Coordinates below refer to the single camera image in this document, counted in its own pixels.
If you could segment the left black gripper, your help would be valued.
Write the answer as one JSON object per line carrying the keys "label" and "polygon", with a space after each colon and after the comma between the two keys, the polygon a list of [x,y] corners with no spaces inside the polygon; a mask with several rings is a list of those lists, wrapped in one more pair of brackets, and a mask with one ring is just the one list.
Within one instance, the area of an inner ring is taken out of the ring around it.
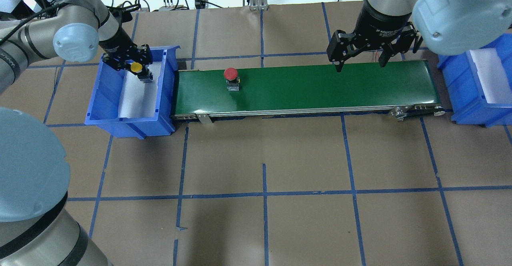
{"label": "left black gripper", "polygon": [[148,44],[138,47],[126,32],[116,32],[111,38],[99,42],[106,54],[102,55],[102,62],[115,71],[128,70],[133,62],[143,65],[152,65],[153,58]]}

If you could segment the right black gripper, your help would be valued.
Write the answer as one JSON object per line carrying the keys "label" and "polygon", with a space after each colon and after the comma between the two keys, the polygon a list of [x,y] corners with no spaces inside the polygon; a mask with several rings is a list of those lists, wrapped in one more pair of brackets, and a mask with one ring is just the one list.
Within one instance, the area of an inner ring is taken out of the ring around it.
{"label": "right black gripper", "polygon": [[382,68],[390,58],[407,53],[411,47],[412,52],[416,53],[424,38],[413,23],[408,22],[410,17],[411,13],[388,16],[373,8],[362,8],[353,32],[336,30],[333,33],[326,49],[328,60],[334,64],[336,72],[340,73],[348,59],[363,51],[382,49],[378,59]]}

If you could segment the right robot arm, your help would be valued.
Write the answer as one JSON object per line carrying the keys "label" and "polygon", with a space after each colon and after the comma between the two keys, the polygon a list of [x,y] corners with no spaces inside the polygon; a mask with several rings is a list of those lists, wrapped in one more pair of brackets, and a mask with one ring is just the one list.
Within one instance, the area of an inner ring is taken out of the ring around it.
{"label": "right robot arm", "polygon": [[381,67],[422,44],[436,54],[459,55],[509,29],[511,6],[512,0],[363,0],[354,30],[335,31],[326,53],[338,72],[366,51],[382,51]]}

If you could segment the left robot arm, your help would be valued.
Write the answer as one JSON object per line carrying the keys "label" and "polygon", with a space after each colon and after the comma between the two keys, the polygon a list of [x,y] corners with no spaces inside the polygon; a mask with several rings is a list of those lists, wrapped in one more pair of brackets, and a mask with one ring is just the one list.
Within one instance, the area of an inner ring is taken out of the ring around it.
{"label": "left robot arm", "polygon": [[[48,128],[46,110],[57,91],[58,68],[32,69],[33,63],[58,58],[54,35],[75,22],[94,30],[82,52],[121,46],[130,42],[122,27],[100,0],[79,0],[60,9],[50,20],[18,29],[1,45],[1,264],[2,266],[160,266],[172,258],[166,253],[168,234],[150,219],[160,202],[144,200],[102,201],[98,204],[93,238],[66,210],[71,178],[64,146],[72,155],[84,146],[90,168],[78,165],[92,180],[99,179],[99,152],[106,136],[91,127]],[[58,135],[62,134],[65,144]]]}

